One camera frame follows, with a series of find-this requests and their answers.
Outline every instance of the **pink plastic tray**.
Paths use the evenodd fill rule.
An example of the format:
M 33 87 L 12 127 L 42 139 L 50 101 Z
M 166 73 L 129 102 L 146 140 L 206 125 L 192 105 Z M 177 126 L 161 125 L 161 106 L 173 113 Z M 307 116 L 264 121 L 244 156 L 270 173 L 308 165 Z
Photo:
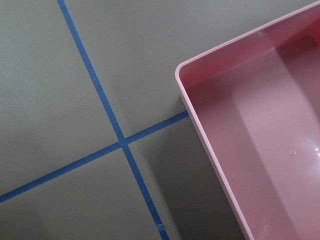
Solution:
M 320 240 L 320 1 L 176 69 L 248 240 Z

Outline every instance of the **gray floor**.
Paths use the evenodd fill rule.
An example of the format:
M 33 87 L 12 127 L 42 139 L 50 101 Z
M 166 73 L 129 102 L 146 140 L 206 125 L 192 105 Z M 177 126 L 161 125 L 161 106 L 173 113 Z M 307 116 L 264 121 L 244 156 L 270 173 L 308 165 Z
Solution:
M 313 0 L 66 0 L 124 137 L 185 111 L 176 66 Z M 0 8 L 0 195 L 118 142 L 55 0 Z M 241 240 L 189 118 L 129 145 L 171 240 Z M 121 149 L 0 203 L 2 240 L 161 237 Z

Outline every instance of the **tray rim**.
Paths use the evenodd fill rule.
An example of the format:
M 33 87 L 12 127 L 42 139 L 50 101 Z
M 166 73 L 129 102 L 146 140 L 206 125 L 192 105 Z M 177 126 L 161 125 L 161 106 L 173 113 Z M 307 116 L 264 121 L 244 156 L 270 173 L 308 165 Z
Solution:
M 206 151 L 206 153 L 208 155 L 208 158 L 209 158 L 209 160 L 211 162 L 211 165 L 212 165 L 212 167 L 213 167 L 213 169 L 214 169 L 214 171 L 215 171 L 215 173 L 216 173 L 216 175 L 217 175 L 217 177 L 218 177 L 218 179 L 220 181 L 220 184 L 221 184 L 221 186 L 223 188 L 223 191 L 224 191 L 224 193 L 225 193 L 225 195 L 226 195 L 226 197 L 227 197 L 227 199 L 229 201 L 229 204 L 230 204 L 230 206 L 232 208 L 232 211 L 233 211 L 233 213 L 235 215 L 235 218 L 237 219 L 237 221 L 238 221 L 238 223 L 240 225 L 242 233 L 244 234 L 244 237 L 247 240 L 255 240 L 255 238 L 253 237 L 253 234 L 252 234 L 252 232 L 251 232 L 251 230 L 249 228 L 249 225 L 248 225 L 248 223 L 247 223 L 247 221 L 246 221 L 246 219 L 245 219 L 245 217 L 244 217 L 244 215 L 243 215 L 243 213 L 242 213 L 242 211 L 240 209 L 240 206 L 239 206 L 239 204 L 237 202 L 237 199 L 233 194 L 233 191 L 232 191 L 232 189 L 231 189 L 231 187 L 230 187 L 230 185 L 228 183 L 228 180 L 227 180 L 227 178 L 226 178 L 226 176 L 224 174 L 224 171 L 223 171 L 222 167 L 220 166 L 220 163 L 219 163 L 219 161 L 218 161 L 218 159 L 217 159 L 217 157 L 215 155 L 215 152 L 214 152 L 214 150 L 213 150 L 213 148 L 212 148 L 212 146 L 211 146 L 211 144 L 209 142 L 209 139 L 208 139 L 208 137 L 207 137 L 207 135 L 205 133 L 205 130 L 204 130 L 204 128 L 202 127 L 202 125 L 200 123 L 200 120 L 199 120 L 199 118 L 197 116 L 197 113 L 196 113 L 192 103 L 191 103 L 191 100 L 188 97 L 186 89 L 184 88 L 183 83 L 182 83 L 182 81 L 180 79 L 179 72 L 180 72 L 182 67 L 188 65 L 189 63 L 192 63 L 192 62 L 194 62 L 194 61 L 196 61 L 196 60 L 198 60 L 198 59 L 200 59 L 200 58 L 202 58 L 202 57 L 204 57 L 204 56 L 206 56 L 208 54 L 211 54 L 211 53 L 213 53 L 213 52 L 215 52 L 215 51 L 217 51 L 217 50 L 219 50 L 219 49 L 221 49 L 221 48 L 223 48 L 223 47 L 225 47 L 227 45 L 230 45 L 230 44 L 232 44 L 234 42 L 237 42 L 237 41 L 239 41 L 239 40 L 241 40 L 241 39 L 243 39 L 243 38 L 245 38 L 245 37 L 247 37 L 249 35 L 257 33 L 257 32 L 259 32 L 259 31 L 261 31 L 261 30 L 263 30 L 263 29 L 265 29 L 265 28 L 267 28 L 269 26 L 272 26 L 272 25 L 274 25 L 274 24 L 276 24 L 278 22 L 281 22 L 281 21 L 283 21 L 285 19 L 288 19 L 288 18 L 290 18 L 290 17 L 292 17 L 294 15 L 297 15 L 297 14 L 299 14 L 301 12 L 304 12 L 304 11 L 306 11 L 308 9 L 314 8 L 314 7 L 318 6 L 318 5 L 320 5 L 320 0 L 314 2 L 314 3 L 310 4 L 310 5 L 304 6 L 304 7 L 300 8 L 300 9 L 298 9 L 296 11 L 293 11 L 293 12 L 291 12 L 289 14 L 286 14 L 286 15 L 284 15 L 282 17 L 279 17 L 279 18 L 277 18 L 277 19 L 275 19 L 273 21 L 270 21 L 270 22 L 268 22 L 268 23 L 266 23 L 266 24 L 264 24 L 262 26 L 259 26 L 259 27 L 255 28 L 255 29 L 253 29 L 251 31 L 248 31 L 248 32 L 246 32 L 246 33 L 244 33 L 244 34 L 242 34 L 242 35 L 240 35 L 238 37 L 235 37 L 235 38 L 233 38 L 233 39 L 231 39 L 229 41 L 226 41 L 226 42 L 224 42 L 224 43 L 222 43 L 222 44 L 220 44 L 220 45 L 218 45 L 216 47 L 213 47 L 213 48 L 211 48 L 211 49 L 209 49 L 209 50 L 207 50 L 207 51 L 205 51 L 205 52 L 203 52 L 203 53 L 201 53 L 199 55 L 196 55 L 196 56 L 194 56 L 194 57 L 192 57 L 192 58 L 180 63 L 177 66 L 176 70 L 175 70 L 175 78 L 176 78 L 176 81 L 177 81 L 179 89 L 180 89 L 180 96 L 182 98 L 182 101 L 183 101 L 183 103 L 184 103 L 184 105 L 186 107 L 187 112 L 189 113 L 190 119 L 191 119 L 191 121 L 192 121 L 192 123 L 193 123 L 193 125 L 194 125 L 194 127 L 195 127 L 195 129 L 197 131 L 197 133 L 198 133 L 198 136 L 199 136 L 199 138 L 200 138 L 200 140 L 202 142 L 202 145 L 203 145 L 203 147 L 204 147 L 204 149 L 205 149 L 205 151 Z

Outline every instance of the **blue tape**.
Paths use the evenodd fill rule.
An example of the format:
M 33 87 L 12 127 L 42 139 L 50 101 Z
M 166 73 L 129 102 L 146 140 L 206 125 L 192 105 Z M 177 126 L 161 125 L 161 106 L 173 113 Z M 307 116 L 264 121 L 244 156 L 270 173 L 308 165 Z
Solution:
M 162 227 L 158 227 L 160 236 L 161 236 L 162 240 L 169 240 L 169 236 L 168 236 L 168 234 L 166 232 L 166 229 L 163 227 L 163 223 L 162 223 L 162 221 L 160 219 L 160 216 L 159 216 L 158 211 L 157 211 L 157 209 L 155 207 L 155 204 L 151 199 L 151 196 L 149 194 L 147 186 L 146 186 L 146 184 L 145 184 L 145 182 L 144 182 L 144 180 L 143 180 L 143 178 L 141 176 L 141 173 L 140 173 L 140 171 L 138 169 L 136 161 L 135 161 L 135 159 L 134 159 L 134 157 L 133 157 L 133 155 L 132 155 L 132 153 L 131 153 L 131 151 L 130 151 L 130 149 L 128 147 L 128 144 L 127 144 L 127 142 L 126 142 L 126 140 L 125 140 L 125 138 L 123 136 L 123 133 L 122 133 L 121 128 L 120 128 L 120 125 L 119 125 L 119 123 L 118 123 L 118 121 L 116 119 L 116 116 L 115 116 L 112 108 L 111 108 L 111 105 L 110 105 L 110 103 L 109 103 L 109 101 L 107 99 L 107 96 L 106 96 L 106 94 L 105 94 L 105 92 L 104 92 L 104 90 L 103 90 L 103 88 L 101 86 L 101 83 L 100 83 L 100 81 L 98 79 L 98 76 L 97 76 L 95 70 L 94 70 L 94 67 L 91 64 L 89 56 L 88 56 L 88 54 L 86 52 L 86 49 L 85 49 L 85 47 L 84 47 L 84 45 L 83 45 L 83 43 L 82 43 L 82 41 L 80 39 L 80 36 L 79 36 L 79 34 L 77 32 L 77 29 L 76 29 L 76 27 L 75 27 L 75 25 L 74 25 L 74 23 L 72 21 L 72 18 L 71 18 L 70 14 L 69 14 L 67 6 L 66 6 L 66 4 L 65 4 L 65 2 L 63 0 L 57 0 L 57 2 L 59 4 L 59 6 L 60 6 L 61 12 L 62 12 L 62 14 L 64 16 L 64 19 L 65 19 L 65 22 L 66 22 L 67 26 L 69 27 L 69 30 L 71 32 L 71 35 L 73 37 L 73 40 L 74 40 L 77 48 L 78 48 L 78 51 L 79 51 L 79 53 L 81 55 L 81 58 L 82 58 L 82 60 L 84 62 L 84 65 L 85 65 L 85 67 L 86 67 L 86 69 L 87 69 L 87 71 L 89 73 L 89 76 L 90 76 L 92 82 L 93 82 L 93 85 L 94 85 L 94 87 L 96 89 L 96 92 L 97 92 L 97 94 L 98 94 L 98 96 L 99 96 L 99 98 L 101 100 L 101 103 L 102 103 L 102 105 L 104 107 L 104 110 L 105 110 L 107 116 L 109 117 L 110 123 L 111 123 L 111 125 L 112 125 L 112 127 L 114 129 L 114 132 L 115 132 L 118 140 L 119 140 L 120 146 L 121 146 L 121 148 L 122 148 L 122 150 L 124 152 L 124 155 L 125 155 L 128 163 L 129 163 L 129 165 L 130 165 L 131 171 L 132 171 L 132 173 L 134 175 L 134 178 L 135 178 L 135 180 L 136 180 L 136 182 L 137 182 L 137 184 L 138 184 L 138 186 L 140 188 L 140 191 L 141 191 L 141 193 L 143 195 L 143 198 L 144 198 L 144 200 L 146 202 L 146 205 L 147 205 L 147 207 L 148 207 L 148 209 L 149 209 L 149 211 L 150 211 L 150 213 L 152 215 L 154 223 L 157 226 L 162 226 Z
M 119 144 L 119 142 L 114 143 L 110 146 L 107 146 L 99 151 L 96 151 L 88 156 L 85 156 L 77 161 L 74 161 L 64 167 L 59 168 L 58 170 L 55 170 L 53 172 L 48 173 L 47 175 L 44 175 L 42 177 L 39 177 L 36 180 L 33 180 L 25 185 L 22 185 L 12 191 L 9 191 L 3 195 L 0 196 L 0 203 L 7 201 L 9 199 L 12 199 L 13 197 L 22 194 L 26 191 L 29 191 L 30 189 L 33 189 L 41 184 L 44 184 L 52 179 L 55 179 L 65 173 L 68 173 L 76 168 L 79 168 L 87 163 L 92 162 L 93 160 L 96 160 L 106 154 L 109 154 L 117 149 L 119 149 L 121 146 Z
M 183 111 L 183 112 L 181 112 L 181 113 L 179 113 L 177 115 L 174 115 L 174 116 L 172 116 L 172 117 L 170 117 L 170 118 L 168 118 L 168 119 L 166 119 L 164 121 L 161 121 L 161 122 L 159 122 L 159 123 L 157 123 L 157 124 L 155 124 L 153 126 L 150 126 L 150 127 L 146 128 L 146 129 L 140 131 L 140 132 L 137 132 L 137 133 L 127 137 L 125 139 L 125 141 L 128 144 L 131 144 L 131 143 L 133 143 L 133 142 L 135 142 L 135 141 L 137 141 L 137 140 L 139 140 L 141 138 L 144 138 L 145 136 L 153 134 L 154 132 L 159 131 L 161 129 L 164 129 L 165 127 L 168 127 L 168 126 L 170 126 L 170 125 L 172 125 L 172 124 L 174 124 L 174 123 L 176 123 L 176 122 L 178 122 L 178 121 L 180 121 L 182 119 L 185 119 L 187 117 L 189 117 L 188 112 L 187 111 Z

